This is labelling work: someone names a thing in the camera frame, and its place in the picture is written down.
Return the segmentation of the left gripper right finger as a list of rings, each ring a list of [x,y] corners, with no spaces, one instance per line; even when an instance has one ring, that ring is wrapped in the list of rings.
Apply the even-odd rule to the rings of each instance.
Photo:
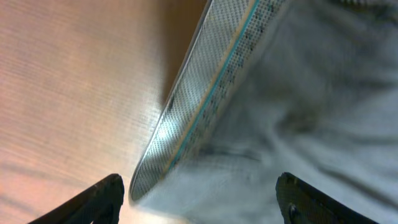
[[[289,172],[278,177],[275,191],[285,224],[377,224]]]

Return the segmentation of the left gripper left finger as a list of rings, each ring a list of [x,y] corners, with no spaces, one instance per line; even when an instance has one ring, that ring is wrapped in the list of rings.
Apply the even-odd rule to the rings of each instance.
[[[123,202],[123,179],[110,174],[30,224],[118,224]]]

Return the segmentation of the grey shorts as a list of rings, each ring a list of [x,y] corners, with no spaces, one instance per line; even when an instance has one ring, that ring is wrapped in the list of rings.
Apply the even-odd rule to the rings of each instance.
[[[284,172],[397,222],[396,1],[286,2],[210,133],[143,162],[131,198],[193,223],[284,223]]]

